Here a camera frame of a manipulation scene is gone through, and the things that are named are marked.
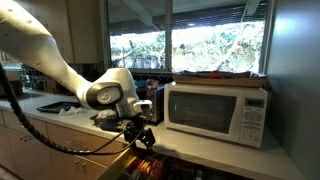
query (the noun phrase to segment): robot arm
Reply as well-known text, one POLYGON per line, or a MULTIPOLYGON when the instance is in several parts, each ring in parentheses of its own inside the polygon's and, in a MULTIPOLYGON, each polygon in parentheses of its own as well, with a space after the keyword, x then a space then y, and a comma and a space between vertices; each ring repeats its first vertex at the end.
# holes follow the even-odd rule
POLYGON ((48 30, 13 0, 0 2, 0 50, 55 79, 86 108, 116 105, 120 117, 133 117, 150 101, 139 102, 134 81, 125 68, 109 69, 95 82, 77 74, 61 56, 48 30))

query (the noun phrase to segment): microwave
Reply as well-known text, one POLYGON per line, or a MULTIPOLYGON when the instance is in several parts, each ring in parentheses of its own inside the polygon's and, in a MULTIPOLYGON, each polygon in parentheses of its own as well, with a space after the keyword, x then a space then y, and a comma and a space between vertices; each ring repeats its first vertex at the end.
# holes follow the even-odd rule
POLYGON ((268 92, 263 88, 165 85, 164 125, 169 129, 261 147, 268 92))

